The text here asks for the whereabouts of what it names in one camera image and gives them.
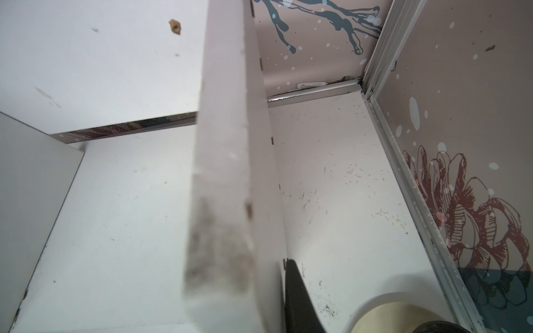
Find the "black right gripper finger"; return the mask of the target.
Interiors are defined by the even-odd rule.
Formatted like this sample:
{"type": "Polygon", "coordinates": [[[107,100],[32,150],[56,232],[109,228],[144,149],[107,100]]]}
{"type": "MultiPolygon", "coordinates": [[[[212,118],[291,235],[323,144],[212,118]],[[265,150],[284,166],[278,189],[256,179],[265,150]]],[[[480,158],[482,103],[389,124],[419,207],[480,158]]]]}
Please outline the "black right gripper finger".
{"type": "Polygon", "coordinates": [[[298,265],[285,260],[285,327],[288,333],[324,333],[298,265]]]}

